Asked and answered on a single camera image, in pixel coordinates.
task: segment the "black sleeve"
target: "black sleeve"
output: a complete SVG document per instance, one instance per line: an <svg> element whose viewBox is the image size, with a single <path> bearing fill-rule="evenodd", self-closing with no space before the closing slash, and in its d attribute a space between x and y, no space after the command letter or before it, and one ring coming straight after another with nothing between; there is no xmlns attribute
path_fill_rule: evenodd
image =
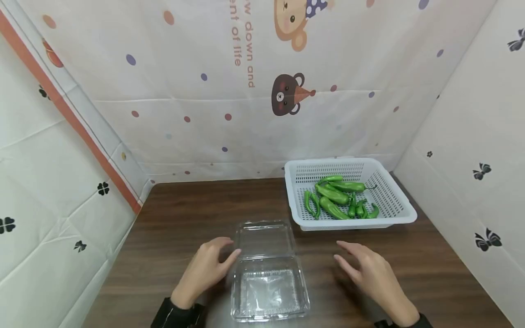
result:
<svg viewBox="0 0 525 328"><path fill-rule="evenodd" d="M377 328L400 328L395 323L389 326L385 320L381 321L381 322L376 322L375 326ZM420 313L419 314L419 321L416 322L414 325L412 325L410 327L406 327L406 328L432 328L432 325L430 324L428 319L425 317L425 315Z"/></svg>
<svg viewBox="0 0 525 328"><path fill-rule="evenodd" d="M165 298L151 323L151 328L188 328L197 325L203 310L204 307L200 304L195 304L189 310L182 310L173 304L170 298Z"/></svg>

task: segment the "hand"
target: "hand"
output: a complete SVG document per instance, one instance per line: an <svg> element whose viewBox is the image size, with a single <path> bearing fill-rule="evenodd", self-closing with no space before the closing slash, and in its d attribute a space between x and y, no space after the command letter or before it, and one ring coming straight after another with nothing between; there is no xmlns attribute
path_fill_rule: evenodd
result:
<svg viewBox="0 0 525 328"><path fill-rule="evenodd" d="M342 249L354 255L361 270L353 268L339 255L334 255L339 266L352 281L390 316L399 327L409 327L419 321L419 312L401 289L392 267L379 254L361 244L338 241Z"/></svg>
<svg viewBox="0 0 525 328"><path fill-rule="evenodd" d="M218 237L201 245L171 294L173 304L180 309L191 308L203 292L226 276L240 249L236 249L223 263L219 263L219 252L231 244L231 239Z"/></svg>

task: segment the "brown table surface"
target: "brown table surface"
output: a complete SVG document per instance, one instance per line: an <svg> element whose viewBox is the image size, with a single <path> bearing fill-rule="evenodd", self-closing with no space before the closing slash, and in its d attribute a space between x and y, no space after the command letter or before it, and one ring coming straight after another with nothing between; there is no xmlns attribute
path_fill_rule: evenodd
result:
<svg viewBox="0 0 525 328"><path fill-rule="evenodd" d="M84 328L149 327L202 243L217 236L233 239L244 221L275 219L292 222L311 309L306 318L259 327L373 327L370 320L379 319L380 312L336 266L332 255L343 254L336 240L358 242L383 255L407 296L434 327L512 327L407 196L418 214L413 224L304 232L291 218L284 179L159 184L144 204ZM247 325L231 319L229 281L203 296L209 309L207 327Z"/></svg>

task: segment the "black clover print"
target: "black clover print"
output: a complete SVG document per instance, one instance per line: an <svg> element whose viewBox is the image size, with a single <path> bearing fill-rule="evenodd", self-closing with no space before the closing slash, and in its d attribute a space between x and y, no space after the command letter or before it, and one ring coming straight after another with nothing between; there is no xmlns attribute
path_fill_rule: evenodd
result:
<svg viewBox="0 0 525 328"><path fill-rule="evenodd" d="M485 240L482 236L478 234L474 234L476 236L476 246L482 251L488 251L491 246L503 246L503 244L501 243L501 238L494 232L490 231L488 228L485 234L487 235L487 240Z"/></svg>
<svg viewBox="0 0 525 328"><path fill-rule="evenodd" d="M49 98L49 96L47 95L47 92L42 88L41 85L38 85L40 87L40 89L38 89L38 92L40 92L40 95L44 98L47 98L49 100L51 100L51 98Z"/></svg>
<svg viewBox="0 0 525 328"><path fill-rule="evenodd" d="M16 228L15 219L6 217L5 219L0 219L0 235L4 232L11 232Z"/></svg>
<svg viewBox="0 0 525 328"><path fill-rule="evenodd" d="M474 179L476 180L483 180L483 176L492 171L490 165L488 164L479 163L479 168L481 169L481 172L477 170L472 170L472 172L474 173Z"/></svg>
<svg viewBox="0 0 525 328"><path fill-rule="evenodd" d="M79 240L77 241L77 243L75 244L75 247L73 249L77 249L78 248L78 252L82 252L83 250L85 250L87 247L86 244L82 244L82 240Z"/></svg>
<svg viewBox="0 0 525 328"><path fill-rule="evenodd" d="M109 193L109 185L105 182L99 183L97 189L99 190L99 194L102 196Z"/></svg>
<svg viewBox="0 0 525 328"><path fill-rule="evenodd" d="M518 30L518 35L520 36L519 40L515 40L515 41L507 43L507 46L509 46L510 52L518 51L523 46L523 42L525 42L525 28Z"/></svg>

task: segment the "white plastic basket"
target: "white plastic basket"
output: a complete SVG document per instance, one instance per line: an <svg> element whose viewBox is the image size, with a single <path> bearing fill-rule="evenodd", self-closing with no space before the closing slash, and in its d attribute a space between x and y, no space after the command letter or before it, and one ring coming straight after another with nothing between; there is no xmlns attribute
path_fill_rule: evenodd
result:
<svg viewBox="0 0 525 328"><path fill-rule="evenodd" d="M372 203L379 206L376 219L335 220L321 209L315 220L305 209L305 190L315 193L315 184L328 175L340 174L344 181L363 182L376 189L356 193L357 200L366 198L368 212ZM373 158L327 158L290 161L285 165L286 190L293 220L304 231L386 228L394 224L412 223L417 218L414 207L380 162ZM348 206L339 206L345 213Z"/></svg>

